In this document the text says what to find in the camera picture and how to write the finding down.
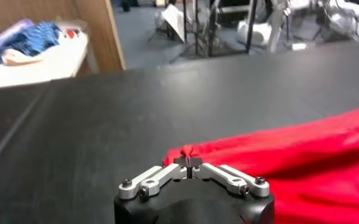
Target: blue striped cloth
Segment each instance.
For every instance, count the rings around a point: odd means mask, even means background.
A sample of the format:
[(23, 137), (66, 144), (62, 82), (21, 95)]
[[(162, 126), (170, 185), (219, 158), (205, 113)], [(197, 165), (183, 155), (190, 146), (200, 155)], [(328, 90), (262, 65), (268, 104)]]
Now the blue striped cloth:
[(59, 45), (59, 27), (54, 23), (42, 22), (14, 34), (0, 47), (0, 63), (2, 54), (7, 49), (14, 49), (28, 56), (36, 56), (46, 49)]

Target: gray floor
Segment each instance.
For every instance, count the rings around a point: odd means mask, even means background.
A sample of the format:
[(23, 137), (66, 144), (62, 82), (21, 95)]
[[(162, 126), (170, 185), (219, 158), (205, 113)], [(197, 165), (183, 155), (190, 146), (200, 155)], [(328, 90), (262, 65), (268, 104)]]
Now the gray floor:
[[(148, 39), (155, 32), (155, 13), (163, 9), (156, 7), (133, 7), (130, 12), (123, 12), (121, 7), (114, 7), (114, 15), (119, 33), (119, 39), (122, 45), (126, 66), (128, 69), (156, 67), (167, 65), (186, 47), (179, 40), (168, 40), (166, 36), (156, 35), (152, 41)], [(200, 22), (206, 20), (206, 16), (200, 13)], [(303, 39), (310, 39), (316, 33), (318, 26), (313, 17), (306, 18), (300, 29), (292, 29), (295, 35)], [(192, 43), (193, 35), (189, 36), (189, 43)], [(235, 29), (221, 29), (217, 33), (227, 45), (232, 49), (244, 49), (244, 45), (236, 40)], [(281, 46), (285, 42), (285, 34), (281, 35)], [(262, 54), (263, 49), (252, 48), (251, 54)], [(175, 60), (174, 63), (181, 63), (188, 58), (194, 57), (194, 49), (190, 49), (184, 57)]]
[(164, 35), (154, 36), (154, 15), (161, 9), (153, 7), (135, 7), (130, 12), (114, 8), (119, 40), (123, 49), (126, 67), (143, 68), (168, 64), (179, 55), (183, 44), (168, 40)]

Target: red fabric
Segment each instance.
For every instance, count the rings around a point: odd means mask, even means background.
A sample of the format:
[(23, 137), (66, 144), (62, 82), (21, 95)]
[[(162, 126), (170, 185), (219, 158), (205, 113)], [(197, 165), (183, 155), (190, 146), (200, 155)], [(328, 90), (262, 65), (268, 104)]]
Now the red fabric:
[(359, 223), (359, 109), (184, 148), (205, 163), (266, 177), (276, 223)]

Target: black tabletop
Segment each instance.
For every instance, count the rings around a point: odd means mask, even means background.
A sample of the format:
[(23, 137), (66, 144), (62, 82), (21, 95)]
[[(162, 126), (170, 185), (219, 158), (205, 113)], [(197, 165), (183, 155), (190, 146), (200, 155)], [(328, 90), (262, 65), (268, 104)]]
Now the black tabletop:
[(45, 86), (40, 84), (0, 89), (0, 143)]
[(0, 223), (113, 223), (168, 149), (359, 107), (359, 44), (52, 82), (0, 154)]

